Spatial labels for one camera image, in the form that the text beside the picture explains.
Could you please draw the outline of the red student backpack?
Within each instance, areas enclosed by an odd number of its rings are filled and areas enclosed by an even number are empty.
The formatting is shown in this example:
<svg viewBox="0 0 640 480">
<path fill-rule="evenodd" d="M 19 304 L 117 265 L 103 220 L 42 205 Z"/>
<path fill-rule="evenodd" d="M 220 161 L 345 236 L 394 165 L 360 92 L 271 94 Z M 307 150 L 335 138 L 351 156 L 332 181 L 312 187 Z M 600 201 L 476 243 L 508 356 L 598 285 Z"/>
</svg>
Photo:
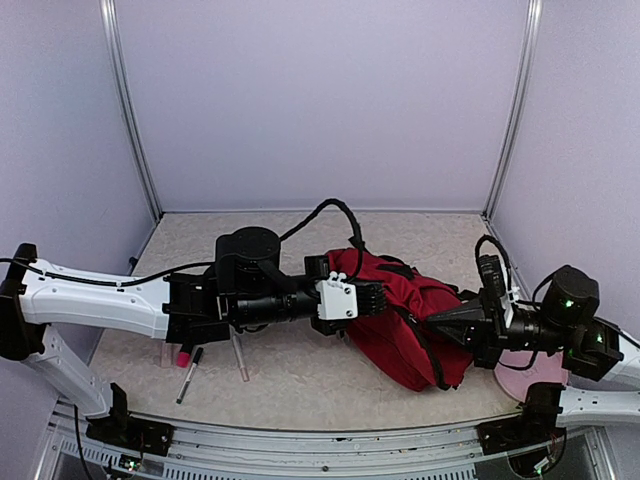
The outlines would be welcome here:
<svg viewBox="0 0 640 480">
<path fill-rule="evenodd" d="M 472 354 L 430 331 L 427 318 L 461 305 L 457 288 L 423 276 L 404 261 L 366 252 L 360 280 L 380 281 L 387 307 L 360 317 L 346 329 L 351 342 L 383 373 L 407 389 L 457 388 Z"/>
</svg>

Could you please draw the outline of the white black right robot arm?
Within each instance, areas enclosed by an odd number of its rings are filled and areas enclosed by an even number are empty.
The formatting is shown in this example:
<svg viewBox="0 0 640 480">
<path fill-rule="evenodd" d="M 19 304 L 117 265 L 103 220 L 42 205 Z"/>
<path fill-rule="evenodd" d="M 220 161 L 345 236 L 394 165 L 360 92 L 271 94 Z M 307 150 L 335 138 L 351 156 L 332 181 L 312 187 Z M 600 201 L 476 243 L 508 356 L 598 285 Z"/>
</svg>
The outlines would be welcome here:
<svg viewBox="0 0 640 480">
<path fill-rule="evenodd" d="M 559 353 L 562 368 L 576 376 L 629 387 L 599 392 L 534 383 L 521 413 L 504 422 L 518 442 L 531 444 L 556 427 L 638 423 L 639 343 L 597 317 L 596 280 L 564 265 L 543 280 L 546 292 L 536 303 L 520 300 L 507 274 L 494 267 L 482 268 L 481 279 L 476 298 L 426 320 L 430 330 L 471 352 L 476 366 L 494 368 L 506 350 Z"/>
</svg>

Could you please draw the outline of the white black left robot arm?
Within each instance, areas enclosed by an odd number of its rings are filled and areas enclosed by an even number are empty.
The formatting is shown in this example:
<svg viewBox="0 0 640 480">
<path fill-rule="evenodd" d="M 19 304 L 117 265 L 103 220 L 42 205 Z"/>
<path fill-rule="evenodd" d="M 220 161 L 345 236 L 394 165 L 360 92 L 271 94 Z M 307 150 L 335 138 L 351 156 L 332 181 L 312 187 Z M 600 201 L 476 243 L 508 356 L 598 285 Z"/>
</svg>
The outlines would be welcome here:
<svg viewBox="0 0 640 480">
<path fill-rule="evenodd" d="M 215 258 L 147 277 L 69 270 L 24 243 L 1 283 L 1 355 L 43 372 L 80 412 L 121 445 L 140 434 L 126 395 L 96 378 L 66 351 L 55 325 L 126 331 L 169 344 L 203 345 L 233 332 L 307 319 L 330 335 L 362 317 L 380 314 L 382 284 L 359 266 L 334 267 L 308 256 L 298 276 L 280 268 L 281 241 L 264 227 L 219 237 Z"/>
</svg>

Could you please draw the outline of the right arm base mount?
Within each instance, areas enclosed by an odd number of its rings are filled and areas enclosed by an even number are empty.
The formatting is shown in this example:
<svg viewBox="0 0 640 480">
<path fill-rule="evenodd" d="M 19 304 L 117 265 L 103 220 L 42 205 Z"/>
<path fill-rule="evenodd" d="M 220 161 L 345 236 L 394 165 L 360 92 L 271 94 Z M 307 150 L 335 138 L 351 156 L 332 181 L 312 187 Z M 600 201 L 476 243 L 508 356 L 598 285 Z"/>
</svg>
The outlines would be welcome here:
<svg viewBox="0 0 640 480">
<path fill-rule="evenodd" d="M 508 452 L 563 437 L 566 429 L 556 426 L 561 412 L 559 399 L 527 399 L 518 415 L 479 424 L 476 431 L 483 454 Z"/>
</svg>

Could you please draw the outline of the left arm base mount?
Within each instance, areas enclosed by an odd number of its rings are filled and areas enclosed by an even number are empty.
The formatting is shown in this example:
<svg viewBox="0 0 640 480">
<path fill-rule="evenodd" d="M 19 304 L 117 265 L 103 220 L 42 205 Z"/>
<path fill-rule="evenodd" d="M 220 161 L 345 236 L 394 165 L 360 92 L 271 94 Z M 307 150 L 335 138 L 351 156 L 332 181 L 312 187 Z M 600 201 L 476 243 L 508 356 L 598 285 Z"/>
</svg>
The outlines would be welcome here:
<svg viewBox="0 0 640 480">
<path fill-rule="evenodd" d="M 110 394 L 111 404 L 107 413 L 87 418 L 87 437 L 141 454 L 166 457 L 174 427 L 169 423 L 133 416 L 128 409 L 125 391 L 114 382 L 110 384 Z"/>
</svg>

